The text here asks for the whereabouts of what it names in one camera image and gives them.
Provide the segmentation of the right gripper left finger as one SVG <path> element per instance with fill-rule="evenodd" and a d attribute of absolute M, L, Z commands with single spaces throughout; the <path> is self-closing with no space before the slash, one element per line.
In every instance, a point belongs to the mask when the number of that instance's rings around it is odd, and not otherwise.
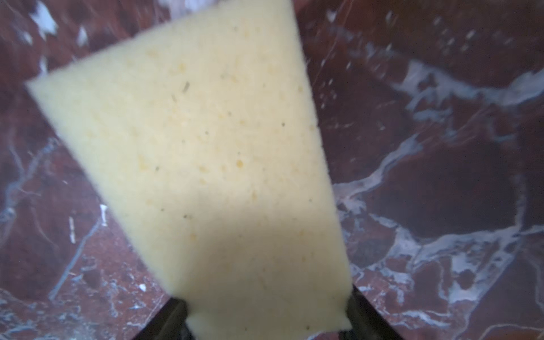
<path fill-rule="evenodd" d="M 170 298 L 144 329 L 133 337 L 133 340 L 189 339 L 189 329 L 186 324 L 187 316 L 186 302 L 177 298 Z"/>

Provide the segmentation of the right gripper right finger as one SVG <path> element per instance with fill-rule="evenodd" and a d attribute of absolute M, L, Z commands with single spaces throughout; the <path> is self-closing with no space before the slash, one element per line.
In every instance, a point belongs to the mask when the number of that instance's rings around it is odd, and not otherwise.
<path fill-rule="evenodd" d="M 403 340 L 404 338 L 353 285 L 347 304 L 351 329 L 339 332 L 340 340 Z"/>

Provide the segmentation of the yellow rectangular sponge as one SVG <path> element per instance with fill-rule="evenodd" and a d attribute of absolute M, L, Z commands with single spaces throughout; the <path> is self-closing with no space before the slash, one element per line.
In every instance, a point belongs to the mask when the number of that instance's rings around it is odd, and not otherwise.
<path fill-rule="evenodd" d="M 27 83 L 197 339 L 347 330 L 291 1 L 221 1 Z"/>

